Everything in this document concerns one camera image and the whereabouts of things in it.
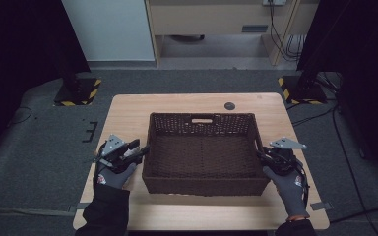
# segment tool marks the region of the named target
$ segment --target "glove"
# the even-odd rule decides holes
[[[122,189],[124,184],[130,178],[130,176],[134,173],[136,168],[137,168],[136,163],[131,163],[124,172],[120,174],[115,174],[106,165],[99,164],[97,183],[107,185],[115,189]]]
[[[302,200],[303,189],[300,175],[296,171],[292,171],[288,175],[280,176],[275,174],[269,166],[264,166],[263,172],[276,185],[289,218],[293,216],[308,218],[309,214]]]

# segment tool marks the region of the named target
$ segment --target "basket handle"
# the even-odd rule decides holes
[[[187,122],[192,124],[214,124],[216,116],[214,114],[192,114]]]

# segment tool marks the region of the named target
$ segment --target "electrical outlet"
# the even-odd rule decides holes
[[[273,2],[274,6],[283,6],[283,5],[286,5],[286,0],[263,0],[263,5],[269,6],[270,5],[270,3],[269,3],[270,1]]]

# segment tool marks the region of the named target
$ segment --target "wall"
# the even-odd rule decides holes
[[[88,61],[155,61],[144,0],[62,0]]]

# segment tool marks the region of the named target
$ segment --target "black sleeve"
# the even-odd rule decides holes
[[[76,236],[124,235],[128,225],[128,198],[130,192],[106,185],[95,185],[94,199],[85,208],[86,225]]]
[[[302,219],[286,222],[279,226],[275,233],[276,236],[317,236],[311,221]]]

